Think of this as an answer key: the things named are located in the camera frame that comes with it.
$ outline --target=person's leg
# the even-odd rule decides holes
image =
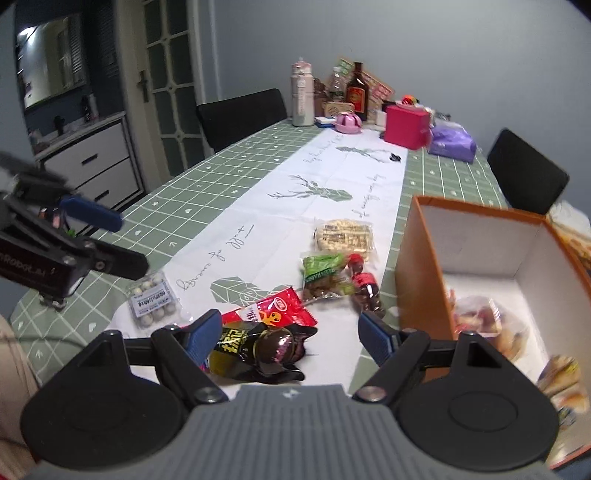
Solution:
[[[37,383],[14,333],[0,316],[0,476],[17,480],[35,465],[20,431],[22,409]]]

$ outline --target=pink bowl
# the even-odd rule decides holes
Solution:
[[[342,134],[361,132],[361,119],[354,113],[341,113],[336,118],[335,128]]]

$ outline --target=red bottle cap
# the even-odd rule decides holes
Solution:
[[[347,265],[351,265],[351,263],[363,263],[363,257],[359,254],[351,254],[349,256],[349,262]]]

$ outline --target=black snack package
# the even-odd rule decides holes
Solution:
[[[230,322],[209,355],[209,371],[245,382],[279,384],[305,379],[294,364],[306,354],[304,340],[316,327],[292,323],[274,327],[262,322]]]

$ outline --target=chair backrest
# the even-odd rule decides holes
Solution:
[[[287,118],[281,92],[273,88],[263,92],[197,106],[197,117],[207,143],[223,150],[253,133]]]
[[[545,215],[560,196],[569,174],[534,147],[503,129],[488,163],[509,204],[519,210]]]

